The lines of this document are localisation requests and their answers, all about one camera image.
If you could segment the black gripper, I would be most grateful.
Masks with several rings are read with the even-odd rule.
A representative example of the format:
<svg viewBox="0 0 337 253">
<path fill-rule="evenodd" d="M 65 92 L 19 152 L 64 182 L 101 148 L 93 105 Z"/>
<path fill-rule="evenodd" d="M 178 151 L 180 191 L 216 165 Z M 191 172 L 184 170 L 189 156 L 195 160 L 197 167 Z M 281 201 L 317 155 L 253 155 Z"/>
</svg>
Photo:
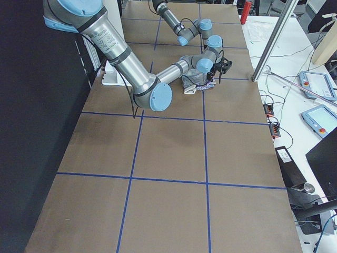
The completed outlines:
<svg viewBox="0 0 337 253">
<path fill-rule="evenodd" d="M 208 81 L 210 82 L 213 81 L 213 78 L 216 75 L 216 73 L 219 71 L 219 68 L 220 68 L 220 65 L 218 63 L 215 63 L 212 66 L 211 70 L 207 73 L 207 76 L 206 76 Z"/>
</svg>

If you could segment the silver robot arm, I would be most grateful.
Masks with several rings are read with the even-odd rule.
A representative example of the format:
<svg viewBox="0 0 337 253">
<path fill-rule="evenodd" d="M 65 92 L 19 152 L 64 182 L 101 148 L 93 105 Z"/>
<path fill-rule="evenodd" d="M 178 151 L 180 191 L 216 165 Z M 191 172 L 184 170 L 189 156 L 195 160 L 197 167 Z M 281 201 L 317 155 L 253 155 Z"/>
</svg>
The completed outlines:
<svg viewBox="0 0 337 253">
<path fill-rule="evenodd" d="M 207 40 L 213 35 L 213 25 L 209 18 L 196 19 L 183 18 L 180 21 L 167 6 L 168 1 L 152 1 L 154 11 L 162 17 L 177 36 L 181 46 L 199 36 L 203 48 L 207 47 Z"/>
<path fill-rule="evenodd" d="M 223 39 L 213 33 L 210 19 L 195 20 L 184 27 L 168 8 L 166 1 L 153 1 L 160 17 L 177 35 L 181 46 L 200 35 L 204 51 L 199 55 L 183 56 L 159 74 L 149 73 L 108 19 L 103 1 L 44 1 L 44 22 L 49 28 L 85 34 L 106 56 L 132 87 L 129 95 L 133 105 L 152 111 L 164 111 L 172 101 L 169 84 L 187 71 L 196 69 L 203 74 L 216 70 L 220 63 Z"/>
</svg>

